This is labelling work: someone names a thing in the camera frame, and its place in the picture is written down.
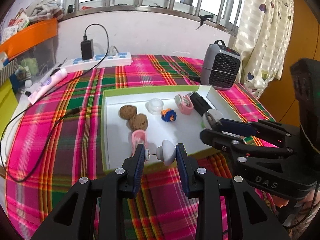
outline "plaid bedsheet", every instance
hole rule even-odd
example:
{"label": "plaid bedsheet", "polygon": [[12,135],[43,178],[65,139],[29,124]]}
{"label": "plaid bedsheet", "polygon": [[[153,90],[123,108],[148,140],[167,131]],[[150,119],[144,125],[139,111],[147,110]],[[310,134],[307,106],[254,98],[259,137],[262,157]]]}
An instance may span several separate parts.
{"label": "plaid bedsheet", "polygon": [[[193,85],[186,72],[199,75],[203,61],[158,55],[133,56],[131,66],[99,68],[51,94],[23,117],[8,159],[11,173],[21,179],[35,165],[54,122],[69,109],[83,106],[78,116],[64,119],[55,129],[44,158],[26,182],[6,180],[6,205],[10,221],[24,239],[30,239],[41,222],[80,178],[103,176],[100,142],[102,93],[106,89],[154,85]],[[63,81],[79,76],[71,73]],[[243,121],[273,120],[241,85],[221,91]],[[257,138],[248,143],[266,145]],[[216,175],[231,178],[222,154],[199,160]],[[274,210],[269,194],[256,191]],[[223,227],[227,229],[221,198]],[[134,200],[124,201],[127,239],[194,239],[197,199],[182,193],[176,168],[143,175]]]}

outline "plastic bag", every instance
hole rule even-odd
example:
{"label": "plastic bag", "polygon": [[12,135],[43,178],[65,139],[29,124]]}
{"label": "plastic bag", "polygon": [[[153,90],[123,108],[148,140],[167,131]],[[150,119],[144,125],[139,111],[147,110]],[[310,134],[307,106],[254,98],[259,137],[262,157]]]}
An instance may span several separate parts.
{"label": "plastic bag", "polygon": [[26,9],[31,23],[57,18],[64,15],[63,0],[35,0]]}

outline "clear plastic cap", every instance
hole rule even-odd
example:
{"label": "clear plastic cap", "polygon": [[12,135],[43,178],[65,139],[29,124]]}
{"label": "clear plastic cap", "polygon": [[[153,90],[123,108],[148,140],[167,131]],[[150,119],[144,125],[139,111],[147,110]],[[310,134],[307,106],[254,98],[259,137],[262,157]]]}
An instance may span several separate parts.
{"label": "clear plastic cap", "polygon": [[148,111],[150,114],[158,115],[163,110],[163,102],[158,98],[153,98],[148,102]]}

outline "curtain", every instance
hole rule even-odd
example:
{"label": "curtain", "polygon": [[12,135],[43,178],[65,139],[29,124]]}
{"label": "curtain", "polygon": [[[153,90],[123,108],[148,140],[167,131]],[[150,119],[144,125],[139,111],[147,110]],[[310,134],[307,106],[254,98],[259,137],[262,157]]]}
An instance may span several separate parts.
{"label": "curtain", "polygon": [[293,0],[244,0],[233,49],[241,55],[237,80],[259,98],[280,80],[293,23]]}

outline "power strip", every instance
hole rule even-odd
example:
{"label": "power strip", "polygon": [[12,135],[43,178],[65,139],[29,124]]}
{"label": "power strip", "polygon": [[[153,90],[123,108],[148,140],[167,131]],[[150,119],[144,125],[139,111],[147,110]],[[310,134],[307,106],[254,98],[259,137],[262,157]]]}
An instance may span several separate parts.
{"label": "power strip", "polygon": [[[92,59],[82,60],[82,58],[75,58],[67,60],[60,68],[65,68],[67,73],[88,70],[96,65],[104,55],[95,55]],[[131,53],[121,52],[114,56],[107,56],[97,68],[130,66],[132,63]]]}

